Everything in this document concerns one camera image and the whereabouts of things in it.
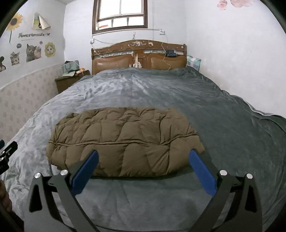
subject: wooden bedside table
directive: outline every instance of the wooden bedside table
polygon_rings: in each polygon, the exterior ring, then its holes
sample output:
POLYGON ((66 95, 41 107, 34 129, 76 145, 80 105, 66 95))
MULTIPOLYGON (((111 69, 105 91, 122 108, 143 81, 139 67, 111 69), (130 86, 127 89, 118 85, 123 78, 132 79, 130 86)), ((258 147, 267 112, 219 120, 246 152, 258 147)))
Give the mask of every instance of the wooden bedside table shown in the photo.
POLYGON ((75 82, 79 81, 83 76, 90 75, 89 70, 85 70, 83 73, 78 73, 72 77, 59 77, 55 79, 57 85, 57 91, 59 93, 65 91, 67 88, 71 87, 75 82))

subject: folded quilted jacket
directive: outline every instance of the folded quilted jacket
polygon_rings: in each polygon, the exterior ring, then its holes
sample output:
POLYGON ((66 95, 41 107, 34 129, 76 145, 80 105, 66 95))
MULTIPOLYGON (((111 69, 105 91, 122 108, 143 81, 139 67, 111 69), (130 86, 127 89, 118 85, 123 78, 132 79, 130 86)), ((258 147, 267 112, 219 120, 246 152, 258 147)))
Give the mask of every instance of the folded quilted jacket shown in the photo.
POLYGON ((46 148, 51 164, 69 169, 95 149, 94 176, 156 177, 189 165, 191 149, 204 147, 175 109, 122 107, 70 113, 55 126, 46 148))

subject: human hand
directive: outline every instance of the human hand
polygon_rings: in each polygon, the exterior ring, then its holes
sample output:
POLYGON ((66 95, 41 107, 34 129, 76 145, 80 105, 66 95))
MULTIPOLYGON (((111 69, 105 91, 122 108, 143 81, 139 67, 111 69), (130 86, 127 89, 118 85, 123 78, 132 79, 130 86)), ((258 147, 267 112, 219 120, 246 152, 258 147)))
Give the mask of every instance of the human hand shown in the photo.
POLYGON ((8 212, 12 211, 12 201, 9 199, 9 194, 2 180, 0 180, 0 202, 8 212))

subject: kitten sticker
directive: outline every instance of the kitten sticker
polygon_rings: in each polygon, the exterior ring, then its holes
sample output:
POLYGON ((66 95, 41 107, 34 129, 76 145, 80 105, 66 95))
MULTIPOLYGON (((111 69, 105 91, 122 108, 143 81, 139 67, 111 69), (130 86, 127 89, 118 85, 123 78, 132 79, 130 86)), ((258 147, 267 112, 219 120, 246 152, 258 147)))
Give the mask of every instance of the kitten sticker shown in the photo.
POLYGON ((45 55, 47 57, 52 57, 55 55, 55 45, 51 42, 48 42, 46 45, 45 45, 45 55))
POLYGON ((20 52, 18 52, 18 53, 12 52, 11 53, 10 59, 11 59, 12 65, 17 65, 20 63, 19 54, 20 54, 20 52))
POLYGON ((26 62, 42 58, 41 47, 27 44, 26 54, 27 54, 26 62))
POLYGON ((1 56, 0 57, 0 72, 6 70, 6 67, 2 64, 3 60, 4 60, 4 56, 1 56))

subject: sunflower stem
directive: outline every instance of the sunflower stem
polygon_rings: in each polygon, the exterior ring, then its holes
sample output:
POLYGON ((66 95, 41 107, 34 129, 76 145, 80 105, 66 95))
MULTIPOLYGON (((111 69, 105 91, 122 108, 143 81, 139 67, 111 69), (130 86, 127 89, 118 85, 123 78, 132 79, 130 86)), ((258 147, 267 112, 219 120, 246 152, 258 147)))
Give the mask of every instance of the sunflower stem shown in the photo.
POLYGON ((9 43, 11 42, 11 36, 12 36, 12 31, 11 31, 11 34, 10 34, 10 40, 9 40, 9 43))

